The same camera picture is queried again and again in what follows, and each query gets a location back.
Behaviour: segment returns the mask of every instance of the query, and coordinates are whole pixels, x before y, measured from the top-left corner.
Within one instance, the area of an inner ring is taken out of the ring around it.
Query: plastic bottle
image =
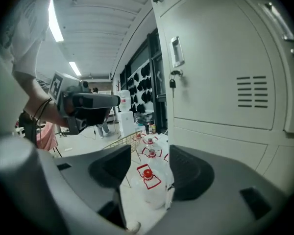
[[[147,140],[143,139],[143,143],[148,150],[154,149],[155,151],[157,151],[161,149],[161,147],[156,144],[157,140],[157,137],[148,138]]]
[[[151,123],[148,123],[148,130],[149,130],[149,134],[151,134],[152,133]]]
[[[120,111],[129,111],[131,108],[131,93],[128,90],[119,91],[119,97],[121,98]]]
[[[144,148],[139,155],[142,165],[149,165],[152,170],[157,170],[161,173],[166,169],[166,164],[168,162],[164,161],[162,158],[162,149],[154,150],[153,148]]]
[[[153,133],[153,134],[156,134],[156,125],[153,124],[153,125],[151,126],[151,128],[152,128],[152,133]]]
[[[142,194],[152,209],[162,207],[166,201],[164,176],[156,170],[151,170],[147,164],[137,167],[137,171],[140,178],[132,179],[133,187]]]

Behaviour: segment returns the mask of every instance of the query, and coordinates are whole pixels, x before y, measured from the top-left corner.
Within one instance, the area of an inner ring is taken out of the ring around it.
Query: black rubber pad
[[[101,187],[117,189],[130,165],[131,146],[125,145],[114,153],[91,163],[89,174]]]
[[[260,219],[271,210],[271,206],[265,201],[256,188],[250,187],[240,190],[240,194],[256,220]]]
[[[174,176],[173,201],[200,197],[213,183],[215,174],[206,161],[170,145],[170,167]]]

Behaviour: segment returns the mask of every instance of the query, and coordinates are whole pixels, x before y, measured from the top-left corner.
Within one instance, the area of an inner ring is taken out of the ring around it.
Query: black cable
[[[93,140],[96,140],[97,139],[97,138],[94,139],[94,138],[91,138],[91,137],[84,136],[83,134],[80,134],[80,135],[83,136],[83,137],[85,137],[85,138],[87,138],[87,139],[93,139]]]
[[[44,113],[44,111],[45,111],[47,105],[50,103],[51,100],[52,100],[52,99],[49,98],[49,99],[46,101],[46,103],[45,103],[44,106],[43,106],[43,109],[41,110],[41,113],[40,113],[39,117],[37,118],[35,128],[37,128],[37,123],[38,123],[38,121],[39,121],[39,132],[41,132],[41,120],[40,120],[40,118],[41,118],[42,114]],[[36,137],[36,139],[35,139],[35,145],[36,145],[36,147],[38,148],[37,137]]]
[[[42,112],[43,112],[43,111],[45,110],[45,108],[46,108],[46,105],[48,105],[50,101],[52,101],[51,98],[45,100],[45,101],[44,101],[44,102],[38,107],[38,109],[37,109],[37,111],[36,111],[36,113],[35,113],[35,115],[34,115],[34,117],[33,117],[33,126],[32,126],[32,132],[31,132],[31,141],[36,145],[36,147],[37,147],[37,138],[36,138],[36,134],[37,134],[37,133],[36,133],[37,123],[38,123],[38,121],[39,121],[39,119],[40,119],[42,113],[40,114],[40,116],[39,116],[39,118],[37,119],[37,121],[35,121],[35,117],[36,117],[36,114],[39,112],[40,108],[43,107],[43,109],[42,109]]]

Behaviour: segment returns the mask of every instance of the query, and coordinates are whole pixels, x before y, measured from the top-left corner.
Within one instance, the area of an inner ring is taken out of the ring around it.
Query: wire basket
[[[141,139],[142,139],[142,131],[138,131],[138,132],[130,134],[122,139],[114,141],[110,145],[104,147],[104,149],[115,147],[118,145],[130,144],[131,145],[131,152],[134,152],[137,150],[137,147],[138,147]]]

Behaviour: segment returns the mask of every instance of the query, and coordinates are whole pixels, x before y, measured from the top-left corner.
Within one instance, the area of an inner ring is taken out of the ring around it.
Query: door handle
[[[172,65],[174,68],[183,65],[184,62],[184,56],[183,51],[180,43],[179,37],[173,37],[171,39],[170,44],[170,50],[171,50],[171,57],[172,57]]]
[[[264,4],[259,4],[262,10],[270,17],[272,22],[276,25],[282,34],[282,38],[285,41],[294,41],[294,35],[287,23],[283,19],[282,15],[279,13],[277,8],[273,6],[272,2],[266,2]]]

